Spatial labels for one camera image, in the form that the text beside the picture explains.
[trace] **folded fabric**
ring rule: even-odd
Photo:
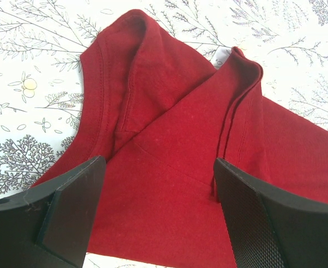
[[[328,203],[328,132],[263,97],[262,68],[237,47],[216,70],[132,10],[98,35],[81,63],[79,132],[35,185],[106,158],[89,252],[178,268],[235,267],[214,197],[217,157]]]

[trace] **fabric fold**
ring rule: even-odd
[[[107,160],[89,252],[177,268],[234,268],[213,164],[328,203],[328,132],[262,96],[236,47],[216,70],[133,10],[81,56],[84,106],[69,149],[35,185]]]

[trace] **red cloth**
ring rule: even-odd
[[[133,10],[101,32],[81,62],[79,132],[36,184],[106,158],[89,252],[178,268],[235,267],[213,198],[216,157],[328,203],[328,132],[262,97],[262,68],[238,48],[216,71]]]

